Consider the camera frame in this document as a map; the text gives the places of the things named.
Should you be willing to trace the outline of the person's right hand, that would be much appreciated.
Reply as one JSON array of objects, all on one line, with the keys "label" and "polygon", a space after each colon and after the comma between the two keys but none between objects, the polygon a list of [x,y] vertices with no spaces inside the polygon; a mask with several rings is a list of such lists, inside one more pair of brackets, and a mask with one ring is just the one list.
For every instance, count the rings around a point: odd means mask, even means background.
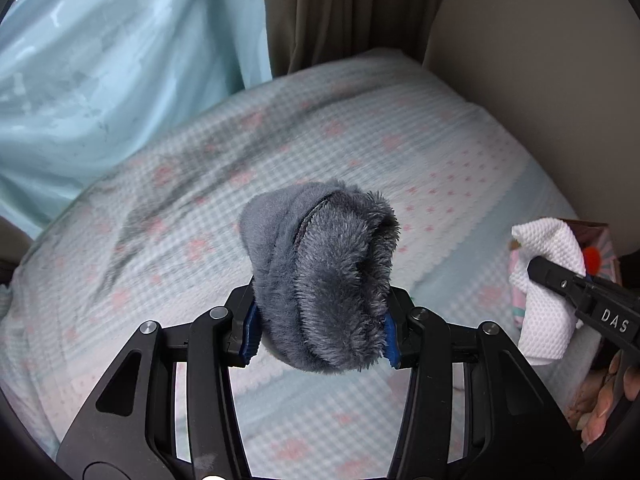
[{"label": "person's right hand", "polygon": [[583,445],[596,442],[604,433],[608,416],[624,396],[636,400],[639,394],[639,369],[617,351],[607,370],[590,373],[565,411],[570,428],[580,432]]}]

